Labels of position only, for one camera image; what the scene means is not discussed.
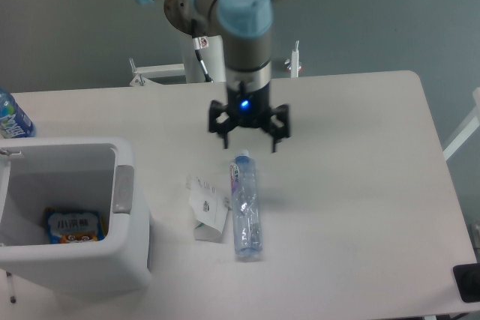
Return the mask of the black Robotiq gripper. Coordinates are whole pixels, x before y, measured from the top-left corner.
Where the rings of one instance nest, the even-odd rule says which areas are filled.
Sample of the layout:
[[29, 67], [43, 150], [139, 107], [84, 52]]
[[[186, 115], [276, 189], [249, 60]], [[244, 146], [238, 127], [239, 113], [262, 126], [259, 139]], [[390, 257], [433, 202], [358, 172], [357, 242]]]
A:
[[[216, 133], [223, 140], [223, 148], [228, 149], [228, 134], [236, 127], [260, 128], [271, 137], [271, 152], [275, 153], [277, 144], [291, 136], [290, 105], [282, 104], [270, 107], [270, 84], [252, 92], [240, 92], [230, 85], [226, 86], [227, 105], [217, 100], [210, 103], [208, 110], [208, 131]], [[225, 114], [224, 121], [219, 117]]]

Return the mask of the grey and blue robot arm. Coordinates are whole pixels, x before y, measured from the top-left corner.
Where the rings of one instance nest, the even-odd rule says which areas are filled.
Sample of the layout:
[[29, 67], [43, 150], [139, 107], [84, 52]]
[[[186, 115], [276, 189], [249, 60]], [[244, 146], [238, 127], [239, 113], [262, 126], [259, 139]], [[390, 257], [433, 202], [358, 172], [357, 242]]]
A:
[[289, 106], [270, 104], [274, 1], [189, 0], [193, 17], [206, 23], [203, 33], [223, 41], [227, 102], [211, 102], [208, 130], [225, 142], [236, 127], [261, 129], [274, 145], [290, 137]]

